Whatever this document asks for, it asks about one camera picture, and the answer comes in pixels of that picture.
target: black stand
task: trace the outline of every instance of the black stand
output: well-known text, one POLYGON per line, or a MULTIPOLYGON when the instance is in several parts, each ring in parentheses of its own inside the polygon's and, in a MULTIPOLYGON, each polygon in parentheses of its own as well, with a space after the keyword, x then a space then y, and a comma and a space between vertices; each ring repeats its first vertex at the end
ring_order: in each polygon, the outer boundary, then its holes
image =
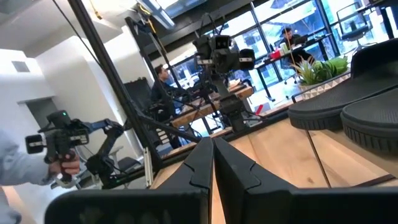
POLYGON ((275 99, 271 96, 271 93, 268 90, 267 83, 266 83, 266 81, 264 80, 264 77, 261 74, 261 71, 260 71, 261 68, 262 68, 262 66, 257 68, 257 73, 258 73, 258 75, 260 77, 260 81, 261 81, 261 83, 262 83, 262 85, 263 85, 263 87, 264 87, 264 89, 265 89, 265 91, 267 93, 267 98, 268 98, 269 101, 275 102, 275 99))
POLYGON ((149 137, 149 133, 141 122, 151 125, 155 128, 162 129, 168 133, 175 134, 182 138, 188 139, 192 142, 199 142, 200 138, 197 138, 191 134, 181 132, 175 128, 162 124, 160 122, 154 121, 152 118, 144 115, 141 111, 137 109, 135 103, 130 99, 126 87, 123 85, 118 72, 116 71, 114 64, 112 63, 109 54, 107 53, 104 44, 98 35, 93 21, 87 13, 84 4, 81 0, 68 0, 78 22, 81 25, 94 53, 99 61, 100 67, 103 69, 109 83, 112 86, 124 112, 127 116, 127 121, 130 128, 134 128, 137 136, 141 140, 143 147, 148 147, 150 151, 150 156, 152 158, 152 165, 155 172, 162 168, 162 159, 156 151, 156 148, 149 137))

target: cable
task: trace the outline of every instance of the cable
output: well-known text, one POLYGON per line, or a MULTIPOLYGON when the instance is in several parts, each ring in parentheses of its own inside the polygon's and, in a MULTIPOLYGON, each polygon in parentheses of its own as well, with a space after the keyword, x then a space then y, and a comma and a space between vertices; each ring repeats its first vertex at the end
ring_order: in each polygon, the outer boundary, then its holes
POLYGON ((80 41, 83 43, 83 45, 86 47, 86 49, 88 50, 88 52, 90 53, 90 55, 93 57, 94 61, 99 65, 99 67, 102 69, 103 72, 105 72, 104 68, 102 67, 102 65, 100 64, 100 62, 97 60, 97 58, 94 56, 94 54, 92 53, 92 51, 90 50, 90 48, 86 45, 86 43, 83 41, 83 38, 81 37, 81 35, 79 34, 79 32, 77 32, 75 26, 73 26, 73 24, 70 22, 70 20, 68 19, 67 15, 62 11, 61 7, 58 5, 58 3, 56 2, 56 0, 52 0, 52 2, 54 2, 55 6, 57 7, 57 9, 61 12, 62 16, 65 18, 65 20, 68 22, 68 24, 70 25, 70 27, 73 29, 73 31, 75 32, 75 34, 77 35, 77 37, 80 39, 80 41))
POLYGON ((98 12, 98 10, 95 8, 93 0, 89 0, 91 7, 93 8, 94 14, 98 19, 102 19, 102 16, 100 15, 100 13, 98 12))

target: potted plant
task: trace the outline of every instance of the potted plant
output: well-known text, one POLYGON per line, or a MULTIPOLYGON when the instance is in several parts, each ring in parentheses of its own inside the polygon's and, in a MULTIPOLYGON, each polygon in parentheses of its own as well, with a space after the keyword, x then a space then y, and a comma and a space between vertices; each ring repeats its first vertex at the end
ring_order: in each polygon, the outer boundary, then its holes
MULTIPOLYGON (((314 59, 306 61, 302 60, 298 65, 292 65, 297 71, 297 75, 300 77, 299 85, 301 91, 305 91, 312 88, 319 83, 323 83, 333 77, 341 75, 348 70, 348 59, 334 58, 326 62, 315 61, 314 59)), ((307 100, 314 96, 317 96, 325 91, 337 86, 341 82, 345 81, 350 77, 350 74, 344 75, 340 78, 334 79, 327 82, 318 88, 314 88, 308 92, 302 94, 303 100, 307 100)))

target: wooden table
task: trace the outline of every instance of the wooden table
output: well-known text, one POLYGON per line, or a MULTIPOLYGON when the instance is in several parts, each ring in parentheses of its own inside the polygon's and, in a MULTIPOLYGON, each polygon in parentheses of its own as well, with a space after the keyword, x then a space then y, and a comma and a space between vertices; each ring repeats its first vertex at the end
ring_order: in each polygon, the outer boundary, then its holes
MULTIPOLYGON (((398 175, 398 159, 377 157, 353 144, 341 133, 312 131, 318 153, 332 187, 350 187, 386 175, 398 175)), ((230 142, 263 168, 300 188, 327 187, 304 131, 288 119, 230 142)), ((154 180, 156 189, 182 162, 162 169, 154 180)), ((398 180, 377 187, 398 186, 398 180)), ((225 224, 217 181, 213 178, 212 223, 225 224)))
MULTIPOLYGON (((239 88, 240 86, 234 86, 229 89, 229 91, 234 91, 235 89, 239 88)), ((235 93, 237 97, 240 99, 246 99, 249 98, 251 95, 253 95, 254 91, 253 88, 250 86, 247 86, 246 88, 239 90, 235 93)), ((213 104, 218 110, 220 108, 220 101, 219 99, 219 94, 215 93, 210 96, 212 100, 214 100, 213 104)), ((205 116, 214 113, 213 108, 211 107, 210 104, 205 104, 204 100, 197 99, 194 102, 192 102, 193 106, 199 106, 199 104, 202 103, 202 106, 199 108, 199 110, 192 111, 190 113, 187 113, 181 117, 178 117, 174 119, 171 123, 174 127, 178 128, 181 126, 184 126, 186 124, 189 124, 193 121, 196 121, 197 119, 204 118, 205 116)), ((182 112, 186 112, 191 110, 192 108, 190 106, 184 106, 184 109, 182 112)))

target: ceiling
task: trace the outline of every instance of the ceiling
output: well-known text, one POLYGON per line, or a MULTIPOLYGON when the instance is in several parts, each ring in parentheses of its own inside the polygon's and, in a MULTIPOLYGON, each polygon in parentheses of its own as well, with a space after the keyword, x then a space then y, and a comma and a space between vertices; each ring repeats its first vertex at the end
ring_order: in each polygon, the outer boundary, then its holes
MULTIPOLYGON (((0 49, 24 50, 55 35, 62 27, 71 29, 52 0, 8 1, 25 1, 26 4, 10 14, 0 13, 0 49)), ((121 27, 125 25, 124 18, 130 13, 128 8, 136 3, 135 0, 92 0, 103 18, 99 20, 93 13, 90 1, 83 0, 83 2, 92 15, 96 27, 101 27, 98 29, 100 36, 106 36, 107 40, 111 39, 113 34, 115 37, 121 34, 121 27)), ((67 17, 78 26, 68 1, 57 0, 57 3, 67 17)))

